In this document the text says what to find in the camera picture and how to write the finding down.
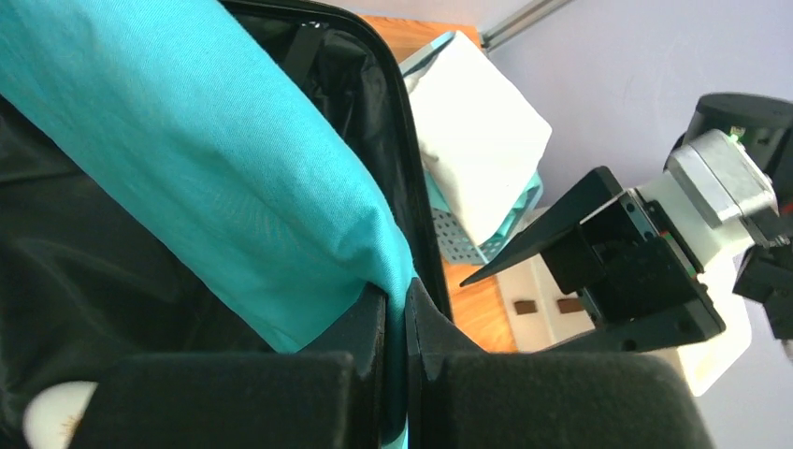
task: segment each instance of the wooden table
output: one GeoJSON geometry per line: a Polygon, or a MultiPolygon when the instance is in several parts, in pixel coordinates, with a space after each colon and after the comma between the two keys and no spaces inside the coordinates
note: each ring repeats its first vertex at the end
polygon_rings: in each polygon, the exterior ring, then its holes
{"type": "MultiPolygon", "coordinates": [[[[380,33],[398,62],[447,31],[462,31],[477,45],[480,43],[476,28],[469,25],[417,22],[375,16],[363,16],[363,18],[380,33]]],[[[517,351],[495,278],[461,288],[459,284],[476,271],[477,267],[449,265],[444,261],[443,269],[449,294],[452,297],[454,323],[487,351],[517,351]]]]}

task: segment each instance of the folded white cloth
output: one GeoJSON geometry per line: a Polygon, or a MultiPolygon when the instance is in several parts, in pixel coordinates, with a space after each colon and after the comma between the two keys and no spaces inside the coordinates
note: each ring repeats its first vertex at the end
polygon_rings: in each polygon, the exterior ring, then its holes
{"type": "Polygon", "coordinates": [[[537,171],[551,126],[460,32],[410,99],[425,167],[469,238],[485,243],[537,171]]]}

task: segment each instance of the gray wall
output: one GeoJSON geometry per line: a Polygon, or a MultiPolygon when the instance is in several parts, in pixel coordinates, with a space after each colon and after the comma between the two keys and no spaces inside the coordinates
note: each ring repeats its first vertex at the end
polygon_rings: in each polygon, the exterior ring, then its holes
{"type": "MultiPolygon", "coordinates": [[[[575,0],[492,59],[554,128],[547,203],[598,165],[657,175],[702,94],[793,99],[793,1],[575,0]]],[[[751,347],[698,403],[719,447],[793,447],[793,366],[749,313],[751,347]]]]}
{"type": "Polygon", "coordinates": [[[320,0],[360,14],[474,25],[487,30],[529,0],[320,0]]]}

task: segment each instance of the white ball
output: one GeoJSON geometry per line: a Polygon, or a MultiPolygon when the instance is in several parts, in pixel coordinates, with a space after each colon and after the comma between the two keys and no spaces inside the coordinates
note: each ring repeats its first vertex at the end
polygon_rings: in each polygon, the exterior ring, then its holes
{"type": "Polygon", "coordinates": [[[67,382],[39,393],[22,419],[31,449],[66,449],[95,389],[95,382],[67,382]]]}

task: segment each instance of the black bag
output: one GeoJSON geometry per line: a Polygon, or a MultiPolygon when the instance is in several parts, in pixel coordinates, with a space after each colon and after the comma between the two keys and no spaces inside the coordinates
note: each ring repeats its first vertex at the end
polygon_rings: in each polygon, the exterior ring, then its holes
{"type": "MultiPolygon", "coordinates": [[[[224,4],[360,157],[451,316],[407,93],[385,43],[335,7],[224,4]]],[[[0,97],[2,447],[25,447],[22,413],[38,392],[96,381],[131,355],[269,350],[0,97]]]]}

